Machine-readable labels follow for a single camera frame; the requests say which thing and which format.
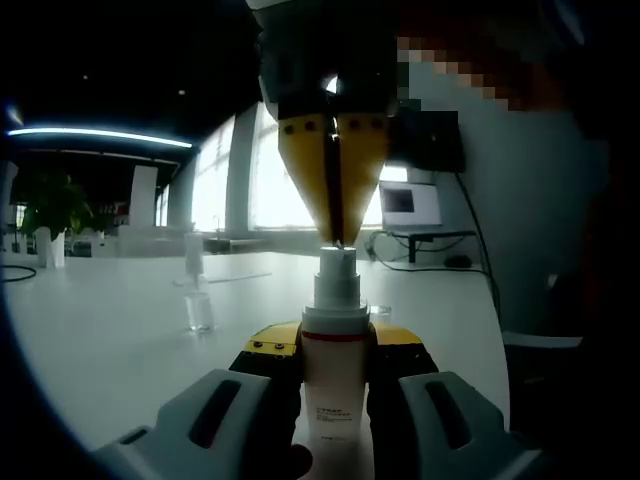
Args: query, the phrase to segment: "white vase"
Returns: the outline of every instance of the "white vase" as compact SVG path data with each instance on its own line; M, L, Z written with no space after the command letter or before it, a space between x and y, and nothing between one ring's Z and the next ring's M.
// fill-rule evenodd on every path
M42 268L64 267L64 232L51 241L49 227L40 227L35 231L38 266Z

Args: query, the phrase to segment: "computer monitor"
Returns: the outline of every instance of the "computer monitor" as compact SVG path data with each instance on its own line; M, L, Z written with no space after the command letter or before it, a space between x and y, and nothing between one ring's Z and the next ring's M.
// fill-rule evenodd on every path
M380 182L382 226L391 232L423 233L442 225L435 185Z

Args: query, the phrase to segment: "white bottle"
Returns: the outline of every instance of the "white bottle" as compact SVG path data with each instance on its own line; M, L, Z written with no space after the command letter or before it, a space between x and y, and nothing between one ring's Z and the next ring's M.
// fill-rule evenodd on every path
M312 440L356 442L365 389L369 309L354 248L325 247L313 305L302 316L304 383Z

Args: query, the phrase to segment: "white table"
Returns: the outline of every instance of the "white table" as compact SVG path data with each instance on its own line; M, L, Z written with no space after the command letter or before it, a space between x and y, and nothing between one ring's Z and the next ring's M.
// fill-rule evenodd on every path
M28 265L33 258L7 256L5 262ZM272 275L210 285L219 327L202 337L186 330L183 291L172 284L183 277L181 258L67 258L65 268L39 270L32 280L6 284L5 292L32 372L71 431L93 450L134 427L153 426L162 404L211 369L228 367L256 331L298 320L317 269L317 257L206 257L208 277ZM438 368L474 386L508 426L507 366L486 279L394 272L365 261L358 271L363 297L391 306L392 323L420 336ZM304 443L304 412L297 426L296 440ZM363 432L370 437L368 418ZM363 444L370 449L370 438Z

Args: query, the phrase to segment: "ceiling light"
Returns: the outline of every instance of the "ceiling light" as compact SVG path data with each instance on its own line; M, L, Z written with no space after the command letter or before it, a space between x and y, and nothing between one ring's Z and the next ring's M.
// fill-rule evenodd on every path
M329 80L329 83L327 83L327 92L331 92L331 93L336 93L336 90L338 89L338 77L332 77L331 80Z
M165 145L173 145L174 147L191 148L190 143L178 142L176 140L167 140L165 138L148 137L146 135L136 135L134 133L110 132L108 130L90 130L87 128L23 128L20 130L11 130L7 135L31 135L39 133L62 133L71 135L99 135L103 137L128 138L131 140L141 140L143 142L163 143Z

